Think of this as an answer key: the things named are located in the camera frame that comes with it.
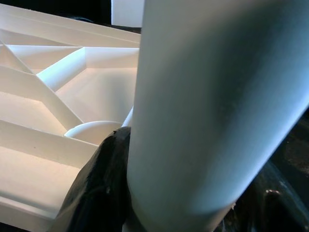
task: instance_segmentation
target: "white plastic tray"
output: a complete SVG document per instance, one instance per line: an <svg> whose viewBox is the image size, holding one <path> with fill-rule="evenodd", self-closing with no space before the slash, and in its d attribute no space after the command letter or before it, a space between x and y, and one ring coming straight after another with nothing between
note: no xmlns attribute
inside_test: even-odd
<svg viewBox="0 0 309 232"><path fill-rule="evenodd" d="M133 106L139 41L0 4L0 222L48 230L80 168Z"/></svg>

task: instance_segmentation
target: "white cylinder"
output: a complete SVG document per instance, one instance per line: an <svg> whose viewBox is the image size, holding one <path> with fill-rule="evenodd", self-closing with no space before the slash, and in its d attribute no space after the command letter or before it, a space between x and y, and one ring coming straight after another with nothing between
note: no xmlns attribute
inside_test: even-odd
<svg viewBox="0 0 309 232"><path fill-rule="evenodd" d="M309 1L145 3L128 160L147 232L210 232L309 102Z"/></svg>

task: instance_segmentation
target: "cylindrical post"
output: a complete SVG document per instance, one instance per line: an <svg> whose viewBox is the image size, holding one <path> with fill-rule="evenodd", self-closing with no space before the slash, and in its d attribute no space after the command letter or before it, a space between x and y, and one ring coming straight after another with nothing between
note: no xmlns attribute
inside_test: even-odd
<svg viewBox="0 0 309 232"><path fill-rule="evenodd" d="M147 0L128 186L148 232L212 231L309 102L309 1Z"/></svg>

